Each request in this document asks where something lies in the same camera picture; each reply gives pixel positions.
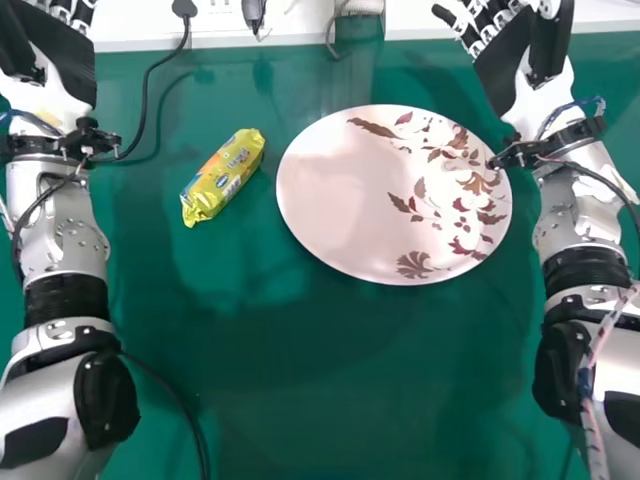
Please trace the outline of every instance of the ceramic plate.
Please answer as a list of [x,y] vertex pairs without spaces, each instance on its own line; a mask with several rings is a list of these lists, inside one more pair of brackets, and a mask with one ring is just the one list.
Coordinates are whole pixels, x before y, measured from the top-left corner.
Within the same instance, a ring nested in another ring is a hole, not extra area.
[[491,156],[433,112],[353,108],[289,146],[278,205],[300,243],[341,272],[389,285],[441,282],[481,263],[507,232],[511,188],[486,168]]

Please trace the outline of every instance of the yellow snack package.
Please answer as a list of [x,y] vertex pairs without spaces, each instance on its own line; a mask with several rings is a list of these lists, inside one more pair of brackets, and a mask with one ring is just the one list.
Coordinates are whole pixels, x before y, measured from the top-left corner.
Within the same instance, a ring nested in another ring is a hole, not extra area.
[[210,220],[222,210],[260,165],[264,143],[259,130],[238,130],[202,166],[180,193],[187,227]]

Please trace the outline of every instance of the brown leaf pattern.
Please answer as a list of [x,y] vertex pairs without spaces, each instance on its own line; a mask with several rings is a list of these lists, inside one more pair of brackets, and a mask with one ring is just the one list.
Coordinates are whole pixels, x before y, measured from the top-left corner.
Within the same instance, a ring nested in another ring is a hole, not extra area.
[[358,118],[358,117],[351,118],[347,120],[347,123],[353,123],[355,126],[360,127],[366,130],[367,132],[377,135],[379,137],[396,138],[398,140],[402,140],[400,137],[398,137],[395,133],[393,133],[387,127],[383,127],[382,125],[378,125],[377,123],[367,122],[362,118]]
[[474,258],[478,261],[487,258],[487,255],[485,253],[479,252],[478,250],[469,250],[468,248],[464,248],[460,243],[460,238],[457,235],[449,243],[449,246],[453,248],[453,253],[455,255],[471,255],[471,258]]
[[458,130],[458,133],[453,137],[453,140],[447,143],[447,146],[455,148],[456,150],[462,150],[467,146],[467,142],[469,141],[469,132],[460,125],[456,125],[454,128],[459,128],[460,130]]
[[458,197],[453,201],[453,208],[458,210],[460,213],[468,212],[469,209],[462,205],[462,198]]
[[440,149],[436,148],[435,150],[433,150],[430,154],[429,154],[429,158],[428,161],[432,161],[435,160],[436,158],[438,158],[440,156]]
[[472,192],[474,195],[480,195],[482,192],[491,193],[493,192],[493,190],[489,187],[495,187],[500,183],[500,180],[496,182],[496,179],[488,182],[478,172],[471,172],[471,177],[469,178],[469,180],[456,180],[456,181],[460,185],[462,185],[463,190]]
[[409,123],[413,118],[413,112],[405,113],[398,120],[396,120],[396,125],[402,125],[403,123]]
[[487,187],[497,187],[498,185],[500,185],[501,181],[502,179],[500,178],[499,173],[496,173],[495,178],[491,181],[487,181],[486,179],[484,179],[484,183]]
[[403,277],[411,280],[428,277],[428,273],[433,272],[432,269],[425,265],[425,262],[429,259],[429,254],[425,252],[410,252],[408,255],[402,255],[396,261],[398,269],[396,270]]
[[484,207],[480,207],[480,210],[484,210],[485,212],[490,212],[494,208],[496,208],[496,203],[493,200],[489,199],[489,203],[487,203],[487,205]]
[[416,197],[424,199],[424,196],[427,194],[427,189],[424,186],[424,177],[420,177],[413,187],[413,193],[416,194]]
[[[409,123],[411,121],[413,121],[412,112],[400,116],[396,120],[395,125],[402,125],[405,123]],[[429,132],[431,121],[432,120],[429,120],[429,123],[427,123],[427,125],[422,129],[417,130],[415,134],[420,134],[421,132]],[[379,135],[387,138],[398,138],[394,132],[392,132],[391,130],[381,125],[366,122],[358,118],[351,119],[349,120],[349,122],[375,135]],[[435,146],[432,146],[431,144],[429,144],[429,140],[426,137],[422,138],[424,137],[424,135],[420,135],[418,137],[418,140],[419,141],[422,140],[420,144],[422,144],[423,146],[416,147],[416,148],[421,148],[423,150],[429,151],[429,155],[427,157],[429,162],[438,159],[440,156],[444,157],[442,161],[443,161],[443,167],[445,168],[445,170],[448,170],[446,169],[447,164],[450,165],[453,163],[453,162],[450,162],[450,160],[455,160],[456,158],[464,158],[466,159],[465,163],[467,163],[468,165],[473,167],[480,167],[482,165],[481,161],[479,160],[480,151],[478,148],[473,148],[473,146],[469,146],[468,144],[469,132],[460,125],[454,125],[453,128],[455,132],[454,136],[446,145],[442,146],[443,144],[437,144]],[[399,148],[400,150],[404,150],[404,151],[409,151],[409,152],[411,151],[409,147],[402,146],[402,147],[396,147],[396,148]],[[492,195],[494,187],[497,187],[501,183],[501,180],[502,180],[501,176],[499,174],[496,174],[493,177],[491,177],[491,175],[488,175],[488,178],[485,178],[484,175],[485,175],[484,172],[477,172],[477,171],[471,170],[470,177],[468,178],[468,180],[456,180],[456,181],[458,182],[458,184],[462,186],[463,190],[471,192],[474,196],[480,196],[482,194]],[[397,197],[389,192],[388,192],[388,196],[392,204],[397,210],[399,210],[402,213],[410,214],[410,221],[412,223],[421,223],[424,221],[431,221],[431,228],[433,228],[434,230],[443,231],[441,220],[434,221],[434,217],[437,219],[442,218],[442,215],[437,210],[433,210],[432,216],[429,216],[429,214],[427,213],[427,218],[425,218],[423,216],[423,213],[417,209],[418,206],[417,206],[416,199],[425,200],[428,197],[428,193],[426,191],[426,182],[424,177],[421,177],[416,181],[413,187],[413,195],[408,197],[406,201],[403,198]],[[470,202],[471,206],[469,207],[465,206],[465,204],[463,203],[463,198],[467,198],[467,197],[465,196],[458,197],[453,201],[451,205],[453,209],[457,210],[462,215],[466,214],[467,212],[471,212],[470,216],[477,217],[481,227],[479,229],[480,240],[481,242],[483,242],[481,245],[484,245],[484,247],[482,248],[478,247],[479,249],[476,249],[476,246],[474,245],[474,248],[466,248],[463,244],[464,242],[469,241],[469,239],[467,238],[468,236],[463,233],[463,231],[466,233],[470,233],[471,231],[471,226],[467,223],[467,219],[469,218],[469,215],[467,215],[466,218],[461,216],[460,220],[458,222],[455,222],[455,225],[451,225],[452,227],[455,226],[460,229],[458,230],[458,232],[460,232],[460,234],[462,235],[462,240],[459,235],[456,235],[453,239],[451,239],[448,245],[452,248],[452,251],[455,255],[463,255],[480,262],[485,258],[487,258],[488,256],[487,253],[484,253],[484,251],[481,251],[481,250],[494,248],[492,246],[494,246],[496,243],[496,240],[494,239],[494,235],[491,234],[491,229],[487,230],[487,228],[483,227],[482,225],[486,225],[486,226],[497,225],[500,222],[504,221],[508,217],[508,215],[497,215],[497,214],[491,213],[491,212],[494,212],[494,210],[497,207],[496,203],[492,198],[497,198],[497,197],[489,198],[487,200],[486,205],[484,206],[482,206],[482,204],[477,205],[478,202],[474,203],[474,201],[471,201]],[[438,268],[435,268],[428,264],[429,258],[430,257],[426,252],[420,252],[420,251],[412,251],[406,255],[402,255],[396,261],[397,273],[409,279],[428,278],[428,274],[438,270]]]
[[394,207],[396,207],[402,213],[411,213],[411,209],[409,208],[409,205],[404,203],[404,200],[402,200],[399,197],[396,197],[390,192],[387,192],[387,195],[389,195],[389,198],[391,199],[391,203],[393,203]]
[[491,215],[490,213],[485,212],[476,212],[478,220],[480,220],[485,225],[495,225],[498,222],[501,222],[505,218],[506,215]]

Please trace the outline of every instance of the green table surface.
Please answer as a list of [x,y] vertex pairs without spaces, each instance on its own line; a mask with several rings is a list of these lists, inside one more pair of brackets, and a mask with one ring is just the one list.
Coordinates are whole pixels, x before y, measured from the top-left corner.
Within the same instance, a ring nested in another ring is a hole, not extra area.
[[[349,53],[338,63],[321,46],[196,50],[154,74],[135,156],[145,161],[92,174],[126,349],[197,409],[214,479],[586,478],[577,455],[565,465],[569,436],[530,393],[544,288],[530,245],[539,197],[529,174],[510,173],[513,220],[500,248],[442,284],[355,280],[312,257],[285,226],[274,188],[280,158],[332,112],[422,107],[494,149],[510,132],[455,42],[385,44],[375,21],[345,22],[339,35]],[[574,36],[571,46],[574,94],[608,100],[605,143],[636,187],[638,45],[639,34],[622,33]],[[138,121],[142,73],[161,55],[98,56],[97,117],[125,144]],[[260,170],[217,218],[187,229],[180,190],[247,127],[268,139]],[[624,240],[635,264],[635,238]],[[5,362],[23,306],[6,238],[0,248]],[[185,420],[133,371],[142,420],[104,478],[197,478]]]

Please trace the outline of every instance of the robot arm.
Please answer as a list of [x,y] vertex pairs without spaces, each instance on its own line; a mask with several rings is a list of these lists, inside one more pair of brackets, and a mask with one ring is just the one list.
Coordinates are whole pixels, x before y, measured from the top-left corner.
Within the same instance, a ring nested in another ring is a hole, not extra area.
[[11,104],[0,154],[26,312],[0,383],[2,480],[93,480],[139,420],[84,169],[119,145],[86,117],[96,101],[89,23],[65,2],[46,12],[0,0],[0,92]]
[[[519,135],[490,166],[531,169],[542,200],[533,244],[547,300],[534,398],[548,415],[586,427],[579,443],[592,478],[637,478],[640,302],[617,216],[621,196],[631,207],[638,198],[598,141],[604,102],[571,95],[574,0],[541,0],[535,8],[517,0],[462,3],[458,16],[437,4],[433,13],[457,33],[494,111]],[[593,102],[600,108],[587,118],[581,107]],[[603,337],[600,322],[616,309],[620,320],[595,369],[585,368],[592,339]]]

